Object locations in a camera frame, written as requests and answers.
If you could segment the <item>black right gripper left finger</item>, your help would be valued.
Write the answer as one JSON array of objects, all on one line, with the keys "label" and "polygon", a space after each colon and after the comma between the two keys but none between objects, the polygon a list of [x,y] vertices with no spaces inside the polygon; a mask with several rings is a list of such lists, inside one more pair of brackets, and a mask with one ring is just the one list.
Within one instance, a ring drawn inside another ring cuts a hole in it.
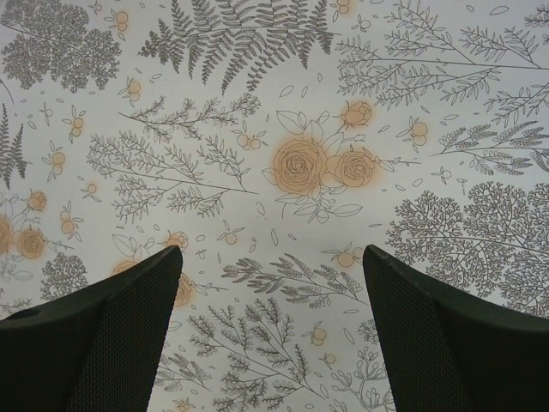
[{"label": "black right gripper left finger", "polygon": [[182,267],[168,246],[2,320],[1,409],[147,410]]}]

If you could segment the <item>floral patterned table mat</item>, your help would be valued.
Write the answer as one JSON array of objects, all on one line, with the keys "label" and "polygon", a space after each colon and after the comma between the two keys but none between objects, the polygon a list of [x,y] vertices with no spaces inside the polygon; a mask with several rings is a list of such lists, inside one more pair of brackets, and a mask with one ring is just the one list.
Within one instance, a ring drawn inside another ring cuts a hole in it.
[{"label": "floral patterned table mat", "polygon": [[547,316],[547,2],[2,2],[3,317],[174,245],[152,411],[391,411],[369,244]]}]

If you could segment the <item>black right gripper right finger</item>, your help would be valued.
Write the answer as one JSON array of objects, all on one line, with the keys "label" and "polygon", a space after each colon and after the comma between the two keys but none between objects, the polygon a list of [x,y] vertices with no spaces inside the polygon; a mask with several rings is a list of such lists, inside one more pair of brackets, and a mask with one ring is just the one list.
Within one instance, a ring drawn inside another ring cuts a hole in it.
[{"label": "black right gripper right finger", "polygon": [[377,246],[364,274],[398,411],[546,411],[548,321],[429,277]]}]

